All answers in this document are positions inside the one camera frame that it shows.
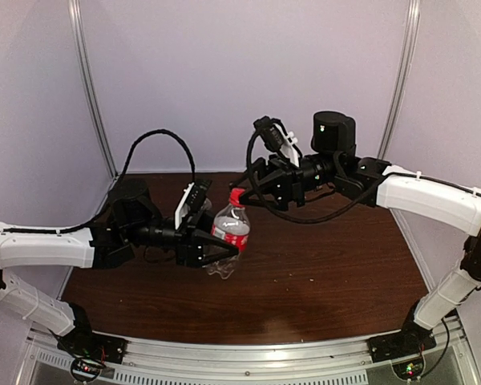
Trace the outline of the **red soda bottle cap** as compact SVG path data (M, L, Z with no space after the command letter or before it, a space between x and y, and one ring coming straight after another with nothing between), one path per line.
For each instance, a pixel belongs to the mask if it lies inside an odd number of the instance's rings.
M243 188L233 188L229 194L228 202L235 207L244 207L241 203L241 195L245 192Z

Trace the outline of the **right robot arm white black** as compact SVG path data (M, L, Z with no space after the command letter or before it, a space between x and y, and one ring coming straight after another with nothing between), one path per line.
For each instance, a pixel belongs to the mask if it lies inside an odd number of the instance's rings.
M302 225L331 221L355 205L396 209L430 218L462 230L468 238L459 266L414 305L394 345L413 353L426 335L474 291L481 289L481 189L467 188L420 172L405 170L373 157L356 156L355 120L341 112L313 116L312 155L303 155L296 136L276 118L264 116L253 124L246 170L231 182L251 184L240 202L266 208L273 215ZM301 207L305 194L327 184L331 193L350 199L343 208L315 219L286 214L289 203Z

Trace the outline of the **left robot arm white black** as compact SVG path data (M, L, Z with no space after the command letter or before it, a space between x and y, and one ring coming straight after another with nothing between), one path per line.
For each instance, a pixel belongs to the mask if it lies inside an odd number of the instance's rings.
M99 338L85 310L44 294L10 268L115 269L132 260L141 246L172 250L177 264L192 268L234 257L245 247L245 236L214 232L212 214L204 207L210 185L209 180L192 182L173 217L163 217L144 180L130 179L118 182L100 215L83 225L40 229L0 222L0 304L45 326L82 356L93 355L99 349Z

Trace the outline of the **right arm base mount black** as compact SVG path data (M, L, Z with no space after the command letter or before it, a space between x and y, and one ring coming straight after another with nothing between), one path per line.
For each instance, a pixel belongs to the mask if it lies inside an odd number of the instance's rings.
M437 343L431 333L400 330L381 334L367 341L373 363L395 360L410 355L419 355L423 349L435 348Z

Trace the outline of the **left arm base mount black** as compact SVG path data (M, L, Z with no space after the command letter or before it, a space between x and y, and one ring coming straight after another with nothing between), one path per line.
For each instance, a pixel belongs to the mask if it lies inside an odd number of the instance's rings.
M121 364L127 349L127 340L100 333L74 332L59 336L53 334L57 347L73 358L89 359L104 364Z

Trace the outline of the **red label soda bottle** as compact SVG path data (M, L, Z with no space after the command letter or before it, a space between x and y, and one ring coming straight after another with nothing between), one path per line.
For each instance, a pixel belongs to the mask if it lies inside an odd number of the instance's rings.
M217 213L212 226L212 235L235 245L239 253L235 257L205 266L208 275L218 274L223 280L232 275L248 244L250 228L245 207L235 207L228 203Z

